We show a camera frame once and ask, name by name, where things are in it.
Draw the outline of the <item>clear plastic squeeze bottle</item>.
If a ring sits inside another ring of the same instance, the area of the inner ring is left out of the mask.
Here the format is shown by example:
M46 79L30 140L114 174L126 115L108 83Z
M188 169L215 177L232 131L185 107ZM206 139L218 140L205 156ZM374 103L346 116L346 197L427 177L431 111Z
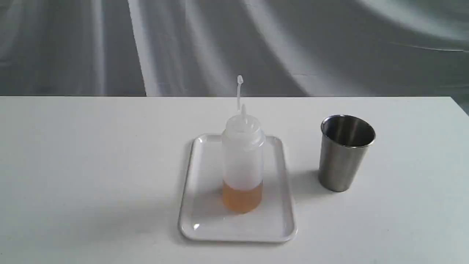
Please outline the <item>clear plastic squeeze bottle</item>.
M227 209L245 214L262 200L266 136L260 121L248 114L241 102L242 75L237 76L237 113L230 117L221 134L222 201Z

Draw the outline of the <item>stainless steel cup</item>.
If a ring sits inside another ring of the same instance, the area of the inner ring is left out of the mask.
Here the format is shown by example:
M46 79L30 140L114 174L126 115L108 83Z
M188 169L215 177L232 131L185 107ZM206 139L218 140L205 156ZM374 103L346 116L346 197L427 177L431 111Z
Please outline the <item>stainless steel cup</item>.
M376 139L374 128L351 115L331 115L320 126L321 150L318 169L320 184L337 193L347 191L362 159Z

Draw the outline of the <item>white rectangular plastic tray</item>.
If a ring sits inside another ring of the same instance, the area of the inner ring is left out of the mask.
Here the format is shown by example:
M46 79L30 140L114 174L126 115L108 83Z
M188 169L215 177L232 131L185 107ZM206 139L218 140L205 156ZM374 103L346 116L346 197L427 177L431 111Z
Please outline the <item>white rectangular plastic tray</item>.
M223 180L221 135L202 134L193 140L178 217L186 239L284 243L297 235L283 142L268 135L262 151L262 182L241 191Z

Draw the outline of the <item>grey fabric backdrop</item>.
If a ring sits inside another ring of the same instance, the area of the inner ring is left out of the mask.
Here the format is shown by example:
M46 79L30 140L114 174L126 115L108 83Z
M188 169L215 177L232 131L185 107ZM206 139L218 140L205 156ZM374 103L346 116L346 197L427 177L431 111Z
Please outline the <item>grey fabric backdrop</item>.
M449 96L467 0L2 0L2 96Z

